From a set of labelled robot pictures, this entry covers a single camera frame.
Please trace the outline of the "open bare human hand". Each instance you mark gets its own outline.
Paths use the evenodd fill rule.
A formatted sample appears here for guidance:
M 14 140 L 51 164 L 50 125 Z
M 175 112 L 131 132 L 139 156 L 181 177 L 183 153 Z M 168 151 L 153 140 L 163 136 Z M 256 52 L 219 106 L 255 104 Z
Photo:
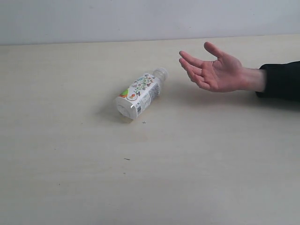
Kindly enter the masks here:
M 247 87 L 245 70 L 237 58 L 223 52 L 210 42 L 204 43 L 204 49 L 217 59 L 201 60 L 185 51 L 179 52 L 179 62 L 192 82 L 199 88 L 211 92 L 232 92 Z

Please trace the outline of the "forearm in black sleeve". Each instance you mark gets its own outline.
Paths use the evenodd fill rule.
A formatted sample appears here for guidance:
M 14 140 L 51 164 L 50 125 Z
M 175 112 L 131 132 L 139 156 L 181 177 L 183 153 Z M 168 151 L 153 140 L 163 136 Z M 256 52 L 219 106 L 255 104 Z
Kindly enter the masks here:
M 264 64 L 259 69 L 247 69 L 245 89 L 259 98 L 300 100 L 300 62 Z

